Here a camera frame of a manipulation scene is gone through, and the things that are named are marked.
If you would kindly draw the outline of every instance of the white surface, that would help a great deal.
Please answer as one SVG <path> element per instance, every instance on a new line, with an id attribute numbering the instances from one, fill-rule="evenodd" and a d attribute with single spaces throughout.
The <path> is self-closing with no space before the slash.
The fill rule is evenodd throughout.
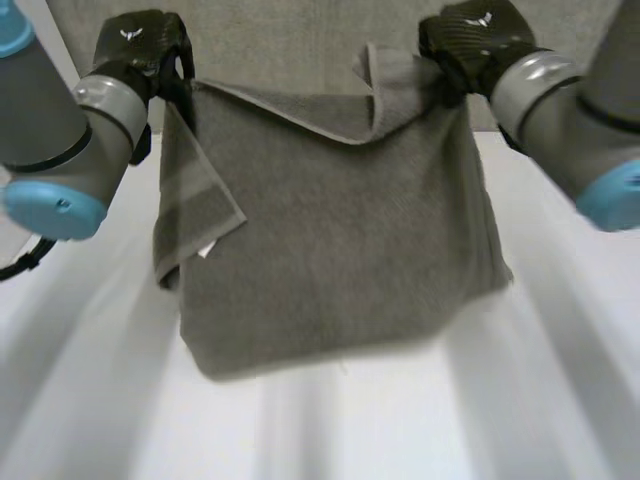
<path id="1" fill-rule="evenodd" d="M 478 134 L 515 283 L 421 347 L 213 383 L 151 270 L 158 150 L 91 241 L 0 285 L 0 479 L 632 479 L 639 232 Z"/>

